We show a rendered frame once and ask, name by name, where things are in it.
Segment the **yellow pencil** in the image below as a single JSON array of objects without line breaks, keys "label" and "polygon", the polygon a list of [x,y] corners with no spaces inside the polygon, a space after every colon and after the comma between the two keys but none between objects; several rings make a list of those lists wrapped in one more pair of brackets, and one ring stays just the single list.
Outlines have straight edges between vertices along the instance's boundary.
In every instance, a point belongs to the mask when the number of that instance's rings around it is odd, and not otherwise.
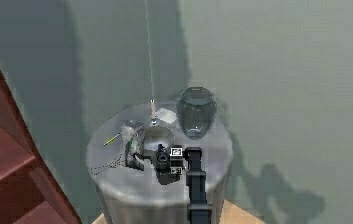
[{"label": "yellow pencil", "polygon": [[110,144],[111,142],[113,142],[117,137],[119,137],[122,134],[122,132],[117,133],[116,135],[114,135],[113,137],[111,137],[110,139],[108,139],[103,146],[106,146],[108,144]]}]

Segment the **red wooden shelf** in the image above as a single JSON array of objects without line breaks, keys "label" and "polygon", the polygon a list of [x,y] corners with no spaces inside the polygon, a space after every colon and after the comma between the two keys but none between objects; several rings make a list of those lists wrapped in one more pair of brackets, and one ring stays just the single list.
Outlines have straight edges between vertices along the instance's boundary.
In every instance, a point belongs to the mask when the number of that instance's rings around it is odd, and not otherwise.
[{"label": "red wooden shelf", "polygon": [[81,224],[40,156],[1,70],[0,224]]}]

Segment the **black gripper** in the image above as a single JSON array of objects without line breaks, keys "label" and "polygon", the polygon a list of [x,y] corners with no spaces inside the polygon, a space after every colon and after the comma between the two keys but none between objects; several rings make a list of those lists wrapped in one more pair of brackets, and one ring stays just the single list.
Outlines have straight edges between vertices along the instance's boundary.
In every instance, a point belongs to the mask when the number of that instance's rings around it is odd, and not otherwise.
[{"label": "black gripper", "polygon": [[169,173],[170,172],[170,154],[169,150],[162,144],[158,145],[156,153],[149,154],[139,154],[135,153],[134,156],[140,160],[154,160],[155,170],[159,173]]}]

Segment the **white paper sheet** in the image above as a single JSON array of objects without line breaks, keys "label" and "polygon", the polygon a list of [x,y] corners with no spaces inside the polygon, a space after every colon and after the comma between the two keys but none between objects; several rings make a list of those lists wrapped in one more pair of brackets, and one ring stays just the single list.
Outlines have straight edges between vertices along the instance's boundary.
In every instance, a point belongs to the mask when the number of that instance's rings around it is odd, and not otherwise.
[{"label": "white paper sheet", "polygon": [[168,124],[172,124],[177,120],[176,113],[165,108],[160,108],[155,115],[159,120]]}]

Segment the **round grey table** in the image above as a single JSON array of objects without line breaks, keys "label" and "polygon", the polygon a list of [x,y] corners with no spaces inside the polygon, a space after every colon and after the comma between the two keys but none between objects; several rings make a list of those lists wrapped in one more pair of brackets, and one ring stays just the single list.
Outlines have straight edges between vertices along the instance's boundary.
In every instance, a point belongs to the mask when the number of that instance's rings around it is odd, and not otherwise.
[{"label": "round grey table", "polygon": [[[186,179],[161,185],[150,162],[143,171],[123,165],[123,141],[118,138],[103,146],[129,120],[150,123],[148,104],[128,107],[105,121],[87,146],[86,165],[105,208],[108,224],[189,224]],[[175,142],[203,150],[202,169],[206,172],[206,194],[212,205],[211,224],[219,224],[224,193],[233,161],[232,141],[220,120],[215,120],[200,140],[188,139],[177,122],[162,125],[172,130]]]}]

